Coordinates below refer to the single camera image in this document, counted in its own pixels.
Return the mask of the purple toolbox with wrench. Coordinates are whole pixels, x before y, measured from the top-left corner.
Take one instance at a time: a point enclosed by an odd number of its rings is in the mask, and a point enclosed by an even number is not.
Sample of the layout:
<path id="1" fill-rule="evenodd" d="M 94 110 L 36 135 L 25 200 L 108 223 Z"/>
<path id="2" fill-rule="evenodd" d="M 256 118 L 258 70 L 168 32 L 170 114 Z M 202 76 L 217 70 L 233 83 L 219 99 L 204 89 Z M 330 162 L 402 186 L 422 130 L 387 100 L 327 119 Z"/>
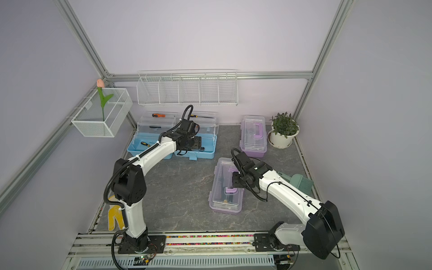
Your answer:
<path id="1" fill-rule="evenodd" d="M 240 148 L 249 157 L 262 158 L 267 152 L 265 118 L 246 115 L 241 122 Z"/>

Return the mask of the purple toolbox with ratchet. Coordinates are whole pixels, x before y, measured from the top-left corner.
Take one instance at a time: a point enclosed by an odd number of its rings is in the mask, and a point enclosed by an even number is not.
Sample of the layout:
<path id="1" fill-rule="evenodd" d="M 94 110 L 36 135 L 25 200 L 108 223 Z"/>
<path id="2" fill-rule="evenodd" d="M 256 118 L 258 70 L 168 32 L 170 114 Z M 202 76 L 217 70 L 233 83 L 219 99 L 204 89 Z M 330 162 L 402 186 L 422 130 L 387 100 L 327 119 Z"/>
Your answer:
<path id="1" fill-rule="evenodd" d="M 217 213 L 237 215 L 243 207 L 244 189 L 235 188 L 232 177 L 239 171 L 230 158 L 221 157 L 214 170 L 214 181 L 209 193 L 209 207 Z"/>

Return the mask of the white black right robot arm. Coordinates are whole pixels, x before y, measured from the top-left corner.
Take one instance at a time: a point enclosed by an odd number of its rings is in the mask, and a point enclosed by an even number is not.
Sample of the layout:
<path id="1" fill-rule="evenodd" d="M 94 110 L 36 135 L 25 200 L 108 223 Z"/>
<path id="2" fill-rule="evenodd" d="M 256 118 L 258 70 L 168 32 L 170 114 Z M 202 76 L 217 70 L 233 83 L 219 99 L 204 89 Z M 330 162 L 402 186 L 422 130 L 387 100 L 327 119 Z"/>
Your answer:
<path id="1" fill-rule="evenodd" d="M 232 175 L 235 188 L 250 191 L 260 201 L 267 202 L 270 196 L 276 198 L 301 221 L 298 226 L 285 222 L 276 223 L 268 232 L 271 248 L 281 250 L 288 245 L 304 245 L 319 259 L 326 259 L 345 231 L 335 204 L 320 202 L 284 180 L 265 162 L 254 158 L 237 148 L 231 149 L 232 162 L 237 171 Z"/>

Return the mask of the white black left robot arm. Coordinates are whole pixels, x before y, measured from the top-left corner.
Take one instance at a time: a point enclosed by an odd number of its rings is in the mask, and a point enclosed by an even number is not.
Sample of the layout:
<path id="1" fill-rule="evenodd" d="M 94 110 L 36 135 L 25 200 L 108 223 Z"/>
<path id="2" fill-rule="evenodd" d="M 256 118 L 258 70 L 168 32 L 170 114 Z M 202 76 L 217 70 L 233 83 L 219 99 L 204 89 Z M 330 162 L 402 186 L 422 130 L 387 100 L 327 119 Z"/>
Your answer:
<path id="1" fill-rule="evenodd" d="M 170 154 L 202 149 L 201 138 L 197 136 L 200 127 L 191 119 L 193 109 L 193 105 L 188 105 L 180 121 L 162 132 L 147 150 L 130 159 L 118 159 L 103 192 L 104 203 L 118 206 L 123 217 L 124 226 L 116 234 L 122 234 L 137 252 L 145 252 L 150 246 L 142 210 L 147 192 L 145 175 Z"/>

